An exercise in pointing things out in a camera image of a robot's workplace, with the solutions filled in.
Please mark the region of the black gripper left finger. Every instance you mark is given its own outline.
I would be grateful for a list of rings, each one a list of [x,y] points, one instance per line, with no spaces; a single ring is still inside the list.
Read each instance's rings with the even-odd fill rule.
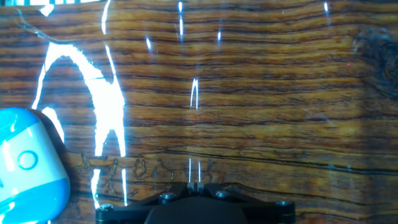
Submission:
[[[103,204],[96,209],[96,224],[144,223],[150,211],[158,205],[165,205],[176,200],[192,196],[196,183],[177,182],[171,188],[144,200],[135,201],[126,207]]]

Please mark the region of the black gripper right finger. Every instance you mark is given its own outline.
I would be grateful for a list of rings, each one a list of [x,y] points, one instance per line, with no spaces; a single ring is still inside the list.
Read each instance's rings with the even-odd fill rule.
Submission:
[[[265,202],[227,190],[219,184],[195,184],[195,195],[203,213],[216,223],[295,223],[295,203],[285,200]]]

